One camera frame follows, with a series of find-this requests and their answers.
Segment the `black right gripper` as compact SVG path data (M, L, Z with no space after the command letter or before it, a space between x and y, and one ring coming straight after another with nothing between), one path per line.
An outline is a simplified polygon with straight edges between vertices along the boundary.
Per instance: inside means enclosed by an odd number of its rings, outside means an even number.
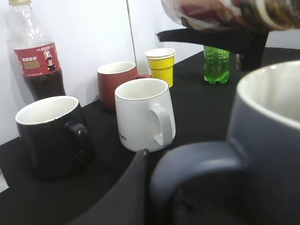
M160 42L183 42L228 51L244 51L236 54L236 68L242 72L261 67L268 36L268 32L253 32L245 28L213 33L186 28L166 30L157 34Z

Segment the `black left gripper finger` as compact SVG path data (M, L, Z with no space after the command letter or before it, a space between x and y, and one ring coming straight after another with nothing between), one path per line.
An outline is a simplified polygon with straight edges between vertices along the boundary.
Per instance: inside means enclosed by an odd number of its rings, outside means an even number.
M143 225L149 151L139 150L118 182L72 225Z

